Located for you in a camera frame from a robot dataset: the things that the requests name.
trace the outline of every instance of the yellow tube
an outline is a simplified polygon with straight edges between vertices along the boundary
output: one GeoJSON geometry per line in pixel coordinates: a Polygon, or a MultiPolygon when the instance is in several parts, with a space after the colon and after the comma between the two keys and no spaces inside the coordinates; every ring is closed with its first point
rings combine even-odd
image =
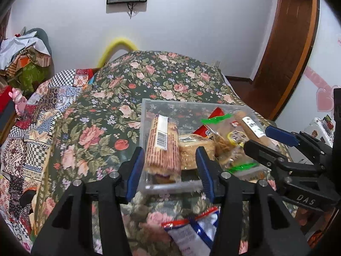
{"type": "Polygon", "coordinates": [[[100,61],[98,62],[97,67],[101,68],[104,66],[104,64],[106,63],[106,61],[109,59],[110,55],[112,55],[112,51],[115,47],[117,47],[118,45],[124,45],[125,47],[127,47],[127,49],[129,51],[136,51],[137,47],[134,43],[132,43],[129,39],[124,38],[124,37],[118,37],[116,39],[114,39],[110,45],[105,49],[104,54],[102,55],[100,61]]]}

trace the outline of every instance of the silver bolt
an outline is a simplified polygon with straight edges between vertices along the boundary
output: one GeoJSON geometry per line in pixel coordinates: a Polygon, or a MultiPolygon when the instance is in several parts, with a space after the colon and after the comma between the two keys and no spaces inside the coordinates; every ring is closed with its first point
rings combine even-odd
{"type": "Polygon", "coordinates": [[[258,181],[258,184],[260,184],[262,187],[266,187],[268,185],[268,181],[261,179],[258,181]]]}
{"type": "Polygon", "coordinates": [[[80,179],[76,179],[75,181],[72,182],[72,184],[75,186],[75,187],[78,187],[82,184],[82,181],[80,179]]]}
{"type": "Polygon", "coordinates": [[[284,181],[286,183],[291,183],[293,180],[289,176],[287,176],[287,177],[284,178],[284,181]]]}
{"type": "Polygon", "coordinates": [[[223,177],[224,179],[229,179],[231,178],[231,173],[224,171],[221,173],[221,177],[223,177]]]}
{"type": "Polygon", "coordinates": [[[109,177],[112,179],[116,179],[120,174],[117,171],[113,171],[109,174],[109,177]]]}

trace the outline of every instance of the clear plastic bin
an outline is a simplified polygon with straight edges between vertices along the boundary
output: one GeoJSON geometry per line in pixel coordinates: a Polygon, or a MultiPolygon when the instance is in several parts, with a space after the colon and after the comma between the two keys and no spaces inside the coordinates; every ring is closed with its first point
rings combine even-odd
{"type": "MultiPolygon", "coordinates": [[[[201,119],[208,118],[217,107],[220,107],[224,113],[243,110],[260,128],[262,128],[253,110],[248,106],[143,99],[139,145],[146,150],[151,121],[154,114],[160,114],[177,120],[179,122],[179,135],[183,135],[192,134],[202,125],[201,119]]],[[[254,168],[258,170],[267,169],[262,165],[254,168]]],[[[182,170],[181,182],[173,184],[155,184],[153,182],[153,176],[146,171],[143,171],[138,187],[139,191],[150,194],[191,192],[199,191],[201,189],[202,183],[197,175],[197,170],[182,170]]]]}

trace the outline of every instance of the pink plush toy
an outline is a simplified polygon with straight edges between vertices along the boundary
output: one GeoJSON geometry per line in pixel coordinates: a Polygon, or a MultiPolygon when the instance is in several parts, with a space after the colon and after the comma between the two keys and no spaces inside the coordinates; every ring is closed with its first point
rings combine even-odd
{"type": "Polygon", "coordinates": [[[13,88],[12,92],[9,92],[8,95],[10,98],[12,98],[15,104],[15,111],[17,112],[17,115],[23,115],[27,99],[25,96],[23,96],[21,90],[18,88],[13,88]]]}

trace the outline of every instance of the bed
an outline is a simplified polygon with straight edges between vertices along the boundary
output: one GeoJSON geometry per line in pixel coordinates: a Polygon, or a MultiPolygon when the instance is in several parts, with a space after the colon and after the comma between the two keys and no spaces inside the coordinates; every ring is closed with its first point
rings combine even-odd
{"type": "MultiPolygon", "coordinates": [[[[130,159],[138,145],[142,98],[244,105],[219,69],[171,52],[134,51],[107,63],[88,83],[91,76],[92,70],[62,71],[40,85],[2,150],[9,181],[0,179],[6,194],[0,212],[28,250],[29,235],[38,235],[73,180],[100,180],[130,159]],[[30,205],[21,208],[18,201],[30,187],[38,188],[32,227],[30,205]]],[[[263,126],[269,125],[256,115],[263,126]]],[[[289,157],[287,149],[277,145],[289,157]]],[[[270,175],[268,180],[276,187],[270,175]]],[[[199,214],[209,205],[202,192],[158,196],[138,192],[131,203],[121,206],[133,255],[181,255],[159,224],[199,214]]],[[[247,239],[246,203],[244,208],[242,240],[247,239]]],[[[287,208],[295,215],[296,207],[287,208]]],[[[101,252],[97,215],[94,204],[94,249],[101,252]]]]}

